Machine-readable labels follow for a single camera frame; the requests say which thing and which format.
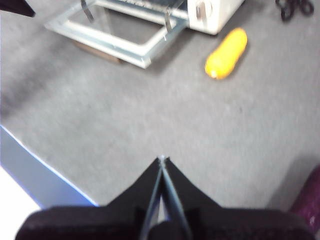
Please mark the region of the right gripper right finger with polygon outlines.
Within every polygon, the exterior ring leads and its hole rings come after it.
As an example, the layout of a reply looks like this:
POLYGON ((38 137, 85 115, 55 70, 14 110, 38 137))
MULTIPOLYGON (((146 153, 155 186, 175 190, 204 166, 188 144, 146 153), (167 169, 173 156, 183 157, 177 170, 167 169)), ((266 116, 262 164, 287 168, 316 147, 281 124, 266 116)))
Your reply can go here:
POLYGON ((314 240, 304 220, 275 209, 222 207, 163 160, 168 214, 186 240, 314 240))

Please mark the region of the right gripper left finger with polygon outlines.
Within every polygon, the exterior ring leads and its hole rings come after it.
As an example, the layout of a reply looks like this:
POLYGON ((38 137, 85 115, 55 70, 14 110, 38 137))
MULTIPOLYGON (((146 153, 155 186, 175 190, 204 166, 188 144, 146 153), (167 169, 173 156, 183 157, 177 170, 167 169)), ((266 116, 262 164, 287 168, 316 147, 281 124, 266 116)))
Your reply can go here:
POLYGON ((161 180, 155 159, 139 178, 103 206, 55 206, 32 213, 17 240, 139 240, 149 227, 161 180))

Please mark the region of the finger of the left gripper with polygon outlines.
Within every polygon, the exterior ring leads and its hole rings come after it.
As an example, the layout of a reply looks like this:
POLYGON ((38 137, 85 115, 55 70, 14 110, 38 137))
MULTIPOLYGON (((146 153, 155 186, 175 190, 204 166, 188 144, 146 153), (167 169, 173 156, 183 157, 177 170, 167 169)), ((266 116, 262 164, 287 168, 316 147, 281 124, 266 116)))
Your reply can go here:
POLYGON ((36 15, 26 0, 0 0, 0 10, 26 17, 34 17, 36 15))

